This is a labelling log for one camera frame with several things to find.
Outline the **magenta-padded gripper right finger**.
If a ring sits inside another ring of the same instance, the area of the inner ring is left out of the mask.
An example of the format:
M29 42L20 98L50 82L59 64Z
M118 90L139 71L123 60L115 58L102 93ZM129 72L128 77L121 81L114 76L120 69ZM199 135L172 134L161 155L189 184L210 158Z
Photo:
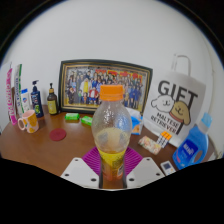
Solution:
M127 189L143 187L164 177L151 157L142 157L132 148L124 156L124 173Z

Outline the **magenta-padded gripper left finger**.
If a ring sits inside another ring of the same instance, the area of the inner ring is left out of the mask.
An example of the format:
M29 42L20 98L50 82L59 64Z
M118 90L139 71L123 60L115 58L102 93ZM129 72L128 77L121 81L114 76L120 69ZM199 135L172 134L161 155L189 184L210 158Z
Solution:
M74 157L61 177L81 187L98 189L100 185L100 155L96 147L82 158Z

